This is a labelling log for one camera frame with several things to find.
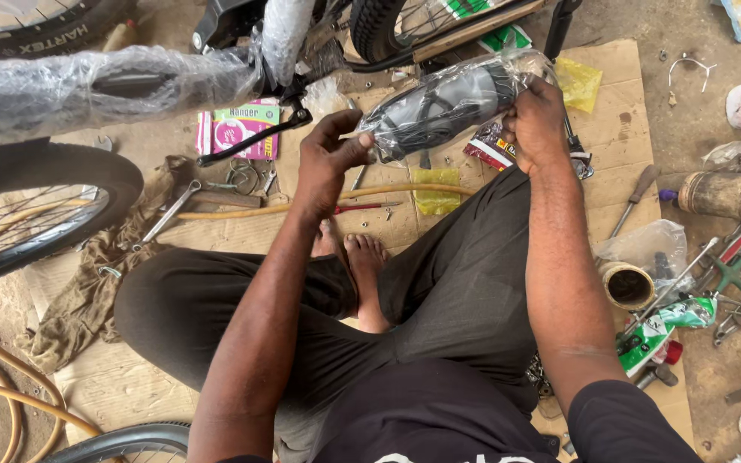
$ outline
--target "red screwdriver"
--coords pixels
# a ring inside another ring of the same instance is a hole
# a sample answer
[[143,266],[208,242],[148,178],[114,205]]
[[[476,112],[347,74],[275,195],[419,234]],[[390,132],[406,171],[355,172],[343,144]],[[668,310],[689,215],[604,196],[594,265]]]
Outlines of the red screwdriver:
[[399,203],[382,203],[382,204],[360,204],[358,206],[336,206],[334,215],[346,213],[347,211],[356,211],[359,209],[376,209],[378,207],[398,206]]

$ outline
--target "cloth rag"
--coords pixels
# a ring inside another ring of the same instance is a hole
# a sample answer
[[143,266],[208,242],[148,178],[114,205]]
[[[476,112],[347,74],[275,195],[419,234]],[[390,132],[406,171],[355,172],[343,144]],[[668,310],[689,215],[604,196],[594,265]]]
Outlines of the cloth rag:
[[[139,264],[170,248],[148,243],[139,252],[131,246],[139,242],[150,225],[159,220],[159,208],[170,198],[180,167],[187,158],[167,156],[145,180],[142,195],[130,207],[124,223],[91,237],[82,251],[76,273],[64,290],[50,303],[35,333],[20,334],[15,346],[44,374],[56,372],[82,352],[98,335],[104,342],[122,339],[115,329],[114,300],[123,277]],[[99,267],[115,268],[116,278]]]

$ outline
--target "hand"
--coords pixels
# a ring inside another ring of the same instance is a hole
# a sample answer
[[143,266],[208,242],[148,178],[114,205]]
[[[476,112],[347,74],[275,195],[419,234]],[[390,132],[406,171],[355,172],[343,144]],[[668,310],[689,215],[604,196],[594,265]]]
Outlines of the hand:
[[306,213],[313,213],[319,220],[334,212],[345,183],[345,171],[369,161],[372,134],[339,139],[339,135],[352,132],[361,117],[362,111],[359,110],[331,114],[316,124],[314,131],[302,140],[294,206],[303,207]]
[[522,172],[533,177],[540,167],[564,163],[570,168],[564,120],[562,91],[543,79],[531,80],[502,119],[502,139],[521,148],[516,163]]

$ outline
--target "bare foot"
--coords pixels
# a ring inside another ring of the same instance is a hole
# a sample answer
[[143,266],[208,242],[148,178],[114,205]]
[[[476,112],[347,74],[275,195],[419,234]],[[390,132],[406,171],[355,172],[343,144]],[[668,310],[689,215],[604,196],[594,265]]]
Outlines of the bare foot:
[[345,236],[347,262],[359,295],[359,329],[366,333],[385,333],[391,325],[382,315],[376,275],[388,260],[382,243],[367,235]]
[[[319,235],[314,238],[314,248],[310,252],[310,257],[324,257],[335,254],[336,257],[342,262],[347,270],[347,276],[351,279],[351,285],[356,294],[359,294],[359,290],[356,288],[356,281],[351,274],[351,268],[347,265],[347,259],[345,258],[345,251],[339,246],[339,240],[336,237],[336,225],[331,219],[324,219],[319,223]],[[356,318],[355,310],[349,315],[351,318]]]

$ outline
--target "yellow plastic bag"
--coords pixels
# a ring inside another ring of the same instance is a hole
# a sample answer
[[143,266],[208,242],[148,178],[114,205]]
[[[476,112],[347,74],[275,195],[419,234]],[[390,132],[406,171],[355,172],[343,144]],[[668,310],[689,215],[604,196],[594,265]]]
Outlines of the yellow plastic bag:
[[565,97],[565,106],[592,113],[599,83],[602,82],[602,71],[568,58],[557,58],[554,70]]
[[[411,181],[459,186],[459,169],[412,169]],[[423,215],[447,214],[462,204],[459,195],[445,191],[414,191],[413,199]]]

